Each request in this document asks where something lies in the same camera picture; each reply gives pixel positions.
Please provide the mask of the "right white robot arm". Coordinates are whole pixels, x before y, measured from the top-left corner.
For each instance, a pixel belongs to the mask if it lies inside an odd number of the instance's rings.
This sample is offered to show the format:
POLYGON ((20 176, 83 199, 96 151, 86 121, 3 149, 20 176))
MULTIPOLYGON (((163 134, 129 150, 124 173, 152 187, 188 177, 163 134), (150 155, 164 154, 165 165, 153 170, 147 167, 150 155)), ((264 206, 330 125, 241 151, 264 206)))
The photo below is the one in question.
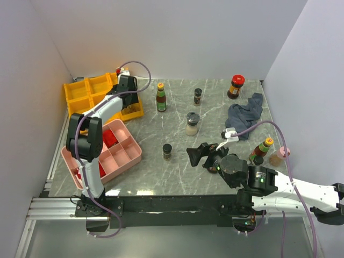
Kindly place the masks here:
POLYGON ((187 148, 187 154, 192 167, 205 157, 203 168, 213 168, 230 188, 238 190, 235 207, 242 214, 251 210, 310 212, 320 223, 343 225, 341 183, 317 185, 290 180, 277 170, 249 165, 218 144, 205 142, 197 148, 187 148))

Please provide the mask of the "small black-cap spice jar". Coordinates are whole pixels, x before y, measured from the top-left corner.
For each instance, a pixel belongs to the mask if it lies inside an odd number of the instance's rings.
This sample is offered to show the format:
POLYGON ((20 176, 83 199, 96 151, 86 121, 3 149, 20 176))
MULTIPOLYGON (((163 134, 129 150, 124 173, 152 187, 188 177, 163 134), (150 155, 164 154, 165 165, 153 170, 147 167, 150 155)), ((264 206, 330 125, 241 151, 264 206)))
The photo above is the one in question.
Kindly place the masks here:
POLYGON ((170 144, 164 144, 162 147, 162 150, 163 150, 163 158, 166 161, 169 161, 171 159, 172 146, 170 144))
POLYGON ((200 105, 201 97, 202 97, 202 89, 196 88, 194 90, 194 98, 193 98, 193 102, 194 102, 195 106, 199 106, 200 105))

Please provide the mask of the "pink-cap spice bottle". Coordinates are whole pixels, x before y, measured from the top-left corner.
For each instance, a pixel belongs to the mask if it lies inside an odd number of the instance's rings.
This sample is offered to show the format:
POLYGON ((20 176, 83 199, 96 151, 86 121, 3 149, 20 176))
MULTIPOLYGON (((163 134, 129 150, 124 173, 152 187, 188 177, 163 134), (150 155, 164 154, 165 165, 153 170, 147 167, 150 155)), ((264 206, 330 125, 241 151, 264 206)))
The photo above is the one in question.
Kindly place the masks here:
POLYGON ((281 147, 273 152, 269 157, 269 164, 278 167, 282 162, 285 161, 286 157, 290 155, 290 150, 288 148, 281 147))

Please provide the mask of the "pink divided tray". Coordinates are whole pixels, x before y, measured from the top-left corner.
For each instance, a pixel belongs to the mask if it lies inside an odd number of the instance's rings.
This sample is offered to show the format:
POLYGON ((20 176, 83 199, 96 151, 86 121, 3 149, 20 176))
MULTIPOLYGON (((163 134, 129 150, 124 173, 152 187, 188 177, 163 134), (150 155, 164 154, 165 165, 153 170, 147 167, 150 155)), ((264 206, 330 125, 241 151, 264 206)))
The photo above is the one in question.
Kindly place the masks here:
POLYGON ((114 133, 118 143, 111 148, 107 148, 103 142, 98 161, 103 184, 139 163, 142 156, 140 146, 121 120, 116 119, 104 125, 103 132, 106 130, 111 130, 114 133))

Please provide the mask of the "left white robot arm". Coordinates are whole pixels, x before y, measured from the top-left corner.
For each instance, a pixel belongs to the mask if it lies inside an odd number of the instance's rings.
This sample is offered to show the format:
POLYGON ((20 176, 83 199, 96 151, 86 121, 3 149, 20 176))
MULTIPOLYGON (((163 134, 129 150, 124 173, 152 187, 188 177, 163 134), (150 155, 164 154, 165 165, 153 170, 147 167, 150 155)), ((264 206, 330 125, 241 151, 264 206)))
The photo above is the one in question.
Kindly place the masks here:
POLYGON ((137 78, 121 75, 95 107, 71 115, 66 149, 77 161, 82 180, 81 206, 95 216, 113 212, 107 206, 105 188, 99 172, 99 156, 103 149, 103 125, 115 113, 138 102, 137 78))

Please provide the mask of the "yellow compartment bin organizer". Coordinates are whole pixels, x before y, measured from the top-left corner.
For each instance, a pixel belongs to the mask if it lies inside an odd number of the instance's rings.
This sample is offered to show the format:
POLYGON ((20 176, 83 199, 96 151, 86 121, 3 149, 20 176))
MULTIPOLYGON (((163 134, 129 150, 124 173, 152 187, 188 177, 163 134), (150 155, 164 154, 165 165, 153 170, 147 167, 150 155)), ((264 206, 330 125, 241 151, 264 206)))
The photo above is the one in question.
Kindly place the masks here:
MULTIPOLYGON (((65 83, 63 87, 66 95, 68 116, 73 113, 84 113, 94 108, 104 99, 112 86, 118 82, 119 77, 117 77, 116 73, 106 73, 98 77, 85 78, 78 82, 65 83)), ((122 111, 113 113, 107 122, 109 123, 115 119, 129 121, 142 117, 144 115, 142 101, 137 104, 140 106, 140 111, 126 114, 125 108, 122 111)))

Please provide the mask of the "blue grey cloth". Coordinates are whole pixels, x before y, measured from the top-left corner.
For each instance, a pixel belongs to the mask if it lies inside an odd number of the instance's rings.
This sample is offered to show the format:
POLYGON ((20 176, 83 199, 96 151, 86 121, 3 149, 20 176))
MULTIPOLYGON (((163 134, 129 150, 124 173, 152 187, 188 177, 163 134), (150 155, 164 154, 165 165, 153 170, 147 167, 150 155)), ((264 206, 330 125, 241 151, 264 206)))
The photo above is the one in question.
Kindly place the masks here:
POLYGON ((252 127, 261 117, 262 104, 263 95, 260 93, 253 93, 247 105, 232 104, 227 112, 225 127, 234 127, 237 133, 252 127))

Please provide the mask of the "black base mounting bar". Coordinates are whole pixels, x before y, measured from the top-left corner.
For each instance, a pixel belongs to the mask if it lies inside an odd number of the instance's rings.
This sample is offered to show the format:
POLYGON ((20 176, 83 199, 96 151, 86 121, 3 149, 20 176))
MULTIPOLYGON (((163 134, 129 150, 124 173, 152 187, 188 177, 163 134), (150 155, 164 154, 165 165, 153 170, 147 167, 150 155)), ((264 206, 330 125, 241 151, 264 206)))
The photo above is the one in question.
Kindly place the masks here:
POLYGON ((105 208, 90 200, 78 200, 75 217, 87 218, 95 232, 106 227, 217 225, 231 227, 233 218, 261 215, 251 197, 234 195, 107 196, 105 208))

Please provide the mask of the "red-lid chili jar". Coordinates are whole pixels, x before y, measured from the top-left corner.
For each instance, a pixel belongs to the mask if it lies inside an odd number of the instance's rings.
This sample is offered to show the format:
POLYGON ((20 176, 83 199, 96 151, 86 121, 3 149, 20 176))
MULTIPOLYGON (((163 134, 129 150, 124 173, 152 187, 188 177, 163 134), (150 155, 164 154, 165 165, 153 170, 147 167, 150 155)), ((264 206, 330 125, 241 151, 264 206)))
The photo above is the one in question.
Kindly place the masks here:
POLYGON ((231 80, 230 88, 227 92, 227 96, 230 99, 236 99, 240 93, 241 87, 245 83, 245 78, 242 75, 234 75, 231 80))
POLYGON ((209 167, 209 168, 207 168, 207 171, 212 173, 212 174, 217 174, 218 168, 217 167, 209 167))

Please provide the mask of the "clear-cap salt grinder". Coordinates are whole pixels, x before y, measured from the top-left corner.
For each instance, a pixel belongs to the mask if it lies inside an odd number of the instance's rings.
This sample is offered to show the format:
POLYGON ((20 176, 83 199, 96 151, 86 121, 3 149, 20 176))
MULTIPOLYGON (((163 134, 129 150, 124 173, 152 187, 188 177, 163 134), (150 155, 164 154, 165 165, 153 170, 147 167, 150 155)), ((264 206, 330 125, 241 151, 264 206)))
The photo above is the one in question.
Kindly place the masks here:
POLYGON ((189 112, 187 114, 187 125, 185 128, 186 135, 194 136, 198 132, 198 122, 200 115, 196 112, 189 112))

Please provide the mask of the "black-top brown pepper grinder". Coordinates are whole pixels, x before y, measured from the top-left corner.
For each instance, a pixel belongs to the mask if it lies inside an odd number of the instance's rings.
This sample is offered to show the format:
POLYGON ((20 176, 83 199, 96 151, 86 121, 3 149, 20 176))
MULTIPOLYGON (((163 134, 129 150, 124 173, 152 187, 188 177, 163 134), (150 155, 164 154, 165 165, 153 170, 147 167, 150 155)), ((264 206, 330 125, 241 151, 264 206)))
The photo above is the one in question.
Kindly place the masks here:
POLYGON ((140 111, 140 106, 138 104, 132 104, 126 108, 126 114, 135 113, 140 111))

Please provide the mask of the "red white packet in tray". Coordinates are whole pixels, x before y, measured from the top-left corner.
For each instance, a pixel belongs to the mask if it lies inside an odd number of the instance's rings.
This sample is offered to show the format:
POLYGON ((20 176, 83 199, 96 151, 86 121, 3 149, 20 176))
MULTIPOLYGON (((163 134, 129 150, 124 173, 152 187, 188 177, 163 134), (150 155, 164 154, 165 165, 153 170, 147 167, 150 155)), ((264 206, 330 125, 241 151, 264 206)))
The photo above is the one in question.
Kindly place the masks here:
POLYGON ((77 179, 77 181, 81 183, 82 177, 81 177, 81 172, 78 167, 73 169, 73 174, 74 174, 74 177, 77 179))

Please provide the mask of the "green label sauce bottle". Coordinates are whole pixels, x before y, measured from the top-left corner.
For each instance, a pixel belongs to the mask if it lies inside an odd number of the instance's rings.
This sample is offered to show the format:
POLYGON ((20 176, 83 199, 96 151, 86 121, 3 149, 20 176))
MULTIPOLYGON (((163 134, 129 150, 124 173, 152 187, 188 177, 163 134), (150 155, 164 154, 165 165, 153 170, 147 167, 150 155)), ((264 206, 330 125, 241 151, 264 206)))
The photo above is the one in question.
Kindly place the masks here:
POLYGON ((157 84, 156 92, 156 108, 159 112, 165 112, 167 109, 166 93, 164 91, 164 83, 160 82, 157 84))
POLYGON ((270 147, 274 144, 274 140, 271 137, 266 138, 262 143, 256 146, 249 155, 249 160, 253 161, 256 156, 264 157, 270 147))

